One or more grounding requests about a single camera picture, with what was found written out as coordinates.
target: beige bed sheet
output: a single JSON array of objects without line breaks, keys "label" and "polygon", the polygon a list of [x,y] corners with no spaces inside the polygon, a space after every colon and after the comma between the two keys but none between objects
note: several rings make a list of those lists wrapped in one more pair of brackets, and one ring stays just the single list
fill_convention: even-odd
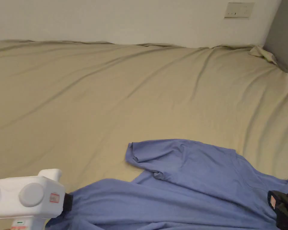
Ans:
[{"label": "beige bed sheet", "polygon": [[288,74],[250,49],[0,42],[0,178],[60,168],[68,192],[131,181],[128,143],[167,138],[288,178]]}]

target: black clamp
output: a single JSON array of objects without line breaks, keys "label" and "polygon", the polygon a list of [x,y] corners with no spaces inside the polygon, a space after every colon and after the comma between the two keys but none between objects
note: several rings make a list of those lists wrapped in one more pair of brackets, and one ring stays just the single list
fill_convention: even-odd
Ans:
[{"label": "black clamp", "polygon": [[276,226],[281,230],[288,230],[288,193],[269,191],[268,203],[276,213]]}]

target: white wall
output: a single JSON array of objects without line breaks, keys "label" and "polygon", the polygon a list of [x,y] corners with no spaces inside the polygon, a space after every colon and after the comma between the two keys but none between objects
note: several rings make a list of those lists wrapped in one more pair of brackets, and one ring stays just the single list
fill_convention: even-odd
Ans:
[{"label": "white wall", "polygon": [[224,19],[235,1],[0,0],[0,40],[263,44],[281,0],[242,0],[255,2],[251,17]]}]

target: gray circular cap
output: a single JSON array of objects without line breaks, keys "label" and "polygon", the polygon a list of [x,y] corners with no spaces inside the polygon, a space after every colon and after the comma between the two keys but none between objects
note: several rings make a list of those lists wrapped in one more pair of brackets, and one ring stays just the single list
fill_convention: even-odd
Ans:
[{"label": "gray circular cap", "polygon": [[37,206],[44,197],[44,188],[39,183],[27,184],[20,191],[19,195],[20,203],[25,207]]}]

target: red label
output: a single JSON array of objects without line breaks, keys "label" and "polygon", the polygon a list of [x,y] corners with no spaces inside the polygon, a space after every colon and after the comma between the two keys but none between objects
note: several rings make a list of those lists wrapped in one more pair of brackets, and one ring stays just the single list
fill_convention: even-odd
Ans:
[{"label": "red label", "polygon": [[60,201],[60,195],[51,193],[49,201],[51,203],[58,203]]},{"label": "red label", "polygon": [[14,227],[12,227],[11,229],[13,229],[13,230],[24,230],[24,229],[27,229],[27,227],[26,226],[14,226]]}]

